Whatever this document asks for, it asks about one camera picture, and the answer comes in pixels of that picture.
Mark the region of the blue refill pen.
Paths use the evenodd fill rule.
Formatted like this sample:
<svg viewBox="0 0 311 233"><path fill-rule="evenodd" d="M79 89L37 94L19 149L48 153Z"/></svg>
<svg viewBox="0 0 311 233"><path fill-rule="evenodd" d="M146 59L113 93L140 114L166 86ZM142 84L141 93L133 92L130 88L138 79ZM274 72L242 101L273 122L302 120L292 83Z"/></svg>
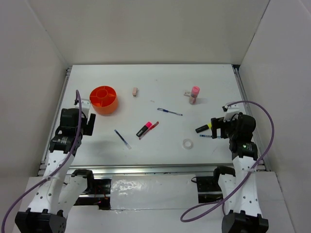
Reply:
<svg viewBox="0 0 311 233"><path fill-rule="evenodd" d="M123 141L126 147L130 150L131 146L127 143L127 141L123 138L123 136L115 129L114 132L118 135L118 137Z"/></svg>

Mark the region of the pink highlighter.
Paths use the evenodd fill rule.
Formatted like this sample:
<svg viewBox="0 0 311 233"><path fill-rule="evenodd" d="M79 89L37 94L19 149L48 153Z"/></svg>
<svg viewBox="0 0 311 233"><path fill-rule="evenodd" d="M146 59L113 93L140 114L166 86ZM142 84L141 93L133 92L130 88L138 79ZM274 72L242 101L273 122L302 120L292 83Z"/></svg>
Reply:
<svg viewBox="0 0 311 233"><path fill-rule="evenodd" d="M141 137L150 127L152 126L151 122L147 122L137 133L137 137Z"/></svg>

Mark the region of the red pen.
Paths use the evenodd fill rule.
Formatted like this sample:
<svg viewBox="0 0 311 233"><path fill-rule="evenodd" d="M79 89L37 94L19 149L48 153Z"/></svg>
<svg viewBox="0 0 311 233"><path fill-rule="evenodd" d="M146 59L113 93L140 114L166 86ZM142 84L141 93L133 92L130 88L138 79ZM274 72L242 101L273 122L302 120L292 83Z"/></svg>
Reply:
<svg viewBox="0 0 311 233"><path fill-rule="evenodd" d="M153 128L155 128L159 124L159 121L157 121L155 124L153 124L146 132L142 134L142 136L139 137L139 140L141 140L149 131L151 131Z"/></svg>

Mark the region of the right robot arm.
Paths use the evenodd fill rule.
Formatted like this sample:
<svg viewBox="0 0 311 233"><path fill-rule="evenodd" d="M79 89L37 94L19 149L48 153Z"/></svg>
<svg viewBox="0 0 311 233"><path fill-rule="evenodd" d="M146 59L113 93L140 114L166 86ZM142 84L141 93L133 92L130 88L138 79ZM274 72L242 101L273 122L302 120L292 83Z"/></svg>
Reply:
<svg viewBox="0 0 311 233"><path fill-rule="evenodd" d="M233 114L229 119L211 119L212 138L229 140L233 162L233 167L218 166L212 178L213 187L221 190L225 199L224 233L265 233L269 229L258 199L255 164L258 149L252 142L255 128L255 119L243 113Z"/></svg>

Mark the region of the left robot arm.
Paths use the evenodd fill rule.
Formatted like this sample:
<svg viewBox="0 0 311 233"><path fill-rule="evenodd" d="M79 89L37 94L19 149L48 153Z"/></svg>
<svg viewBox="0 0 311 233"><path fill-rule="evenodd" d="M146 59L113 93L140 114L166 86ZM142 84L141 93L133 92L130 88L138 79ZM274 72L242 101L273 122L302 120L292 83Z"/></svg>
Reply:
<svg viewBox="0 0 311 233"><path fill-rule="evenodd" d="M96 182L91 170L68 175L83 136L91 136L96 115L78 108L62 109L60 124L50 141L48 164L36 194L15 224L22 233L63 233L68 214L82 193L92 193Z"/></svg>

